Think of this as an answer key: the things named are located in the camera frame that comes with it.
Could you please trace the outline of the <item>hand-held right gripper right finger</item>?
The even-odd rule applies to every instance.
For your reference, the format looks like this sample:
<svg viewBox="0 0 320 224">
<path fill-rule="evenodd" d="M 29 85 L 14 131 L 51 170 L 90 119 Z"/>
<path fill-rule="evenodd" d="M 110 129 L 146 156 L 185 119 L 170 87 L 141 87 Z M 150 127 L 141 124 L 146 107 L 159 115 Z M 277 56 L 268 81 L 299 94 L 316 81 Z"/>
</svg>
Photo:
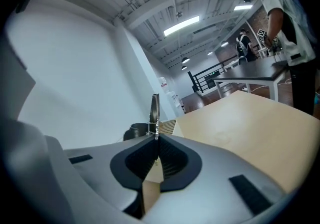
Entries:
<svg viewBox="0 0 320 224">
<path fill-rule="evenodd" d="M 162 192 L 143 217 L 146 224 L 254 224 L 285 196 L 267 174 L 236 154 L 178 136 L 201 158 L 198 176 L 184 189 Z"/>
</svg>

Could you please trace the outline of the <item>black screen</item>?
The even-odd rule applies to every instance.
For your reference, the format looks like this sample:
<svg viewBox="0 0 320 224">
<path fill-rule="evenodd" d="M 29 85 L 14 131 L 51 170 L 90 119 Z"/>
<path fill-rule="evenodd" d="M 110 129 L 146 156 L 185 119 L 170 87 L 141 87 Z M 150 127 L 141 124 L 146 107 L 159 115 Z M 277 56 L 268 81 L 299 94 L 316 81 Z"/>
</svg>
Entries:
<svg viewBox="0 0 320 224">
<path fill-rule="evenodd" d="M 215 82 L 213 80 L 213 75 L 208 75 L 208 76 L 205 76 L 205 82 L 207 84 L 207 87 L 210 89 L 210 88 L 213 88 L 215 87 Z"/>
</svg>

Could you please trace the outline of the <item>black metal railing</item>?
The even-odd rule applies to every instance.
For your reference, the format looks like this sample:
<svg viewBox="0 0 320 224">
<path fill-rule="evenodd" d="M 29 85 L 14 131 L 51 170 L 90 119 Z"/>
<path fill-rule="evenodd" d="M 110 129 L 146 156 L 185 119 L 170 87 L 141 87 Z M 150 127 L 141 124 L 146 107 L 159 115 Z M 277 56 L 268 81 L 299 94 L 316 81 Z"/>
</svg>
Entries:
<svg viewBox="0 0 320 224">
<path fill-rule="evenodd" d="M 213 79 L 214 79 L 215 77 L 217 77 L 221 74 L 220 70 L 221 70 L 221 68 L 218 68 L 217 70 L 210 69 L 207 71 L 200 72 L 197 75 L 193 75 L 191 73 L 191 71 L 188 71 L 188 76 L 191 79 L 193 91 L 194 92 L 201 92 L 201 93 L 207 92 L 209 90 L 209 88 L 206 84 L 205 76 L 213 75 Z"/>
</svg>

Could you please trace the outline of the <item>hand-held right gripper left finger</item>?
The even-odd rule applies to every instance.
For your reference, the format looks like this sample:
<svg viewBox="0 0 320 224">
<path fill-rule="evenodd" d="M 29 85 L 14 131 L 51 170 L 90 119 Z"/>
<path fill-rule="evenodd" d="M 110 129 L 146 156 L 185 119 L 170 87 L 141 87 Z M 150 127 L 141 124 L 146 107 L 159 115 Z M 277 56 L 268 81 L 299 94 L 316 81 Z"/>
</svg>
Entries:
<svg viewBox="0 0 320 224">
<path fill-rule="evenodd" d="M 152 135 L 65 150 L 86 184 L 115 208 L 141 218 L 158 200 L 160 164 Z"/>
</svg>

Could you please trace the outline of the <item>dark table white legs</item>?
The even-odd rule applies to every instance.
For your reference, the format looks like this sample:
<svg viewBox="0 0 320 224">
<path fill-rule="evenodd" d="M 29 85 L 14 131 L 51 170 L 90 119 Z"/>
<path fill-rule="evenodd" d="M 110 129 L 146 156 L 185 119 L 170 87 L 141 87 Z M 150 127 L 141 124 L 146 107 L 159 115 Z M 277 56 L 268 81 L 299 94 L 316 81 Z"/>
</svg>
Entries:
<svg viewBox="0 0 320 224">
<path fill-rule="evenodd" d="M 213 80 L 221 99 L 224 95 L 220 83 L 227 82 L 246 84 L 249 93 L 251 92 L 250 84 L 268 86 L 270 99 L 277 102 L 279 100 L 278 83 L 285 78 L 287 71 L 287 61 L 276 61 L 268 57 L 236 66 Z"/>
</svg>

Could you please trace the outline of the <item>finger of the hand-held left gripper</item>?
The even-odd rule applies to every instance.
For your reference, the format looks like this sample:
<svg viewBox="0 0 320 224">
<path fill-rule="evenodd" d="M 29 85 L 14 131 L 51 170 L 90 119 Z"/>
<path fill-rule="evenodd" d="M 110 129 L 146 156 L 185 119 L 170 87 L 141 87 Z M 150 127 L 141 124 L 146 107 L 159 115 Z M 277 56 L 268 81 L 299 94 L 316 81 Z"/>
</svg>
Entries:
<svg viewBox="0 0 320 224">
<path fill-rule="evenodd" d="M 124 133 L 123 140 L 131 140 L 141 136 L 145 136 L 149 131 L 149 125 L 147 123 L 134 123 Z"/>
</svg>

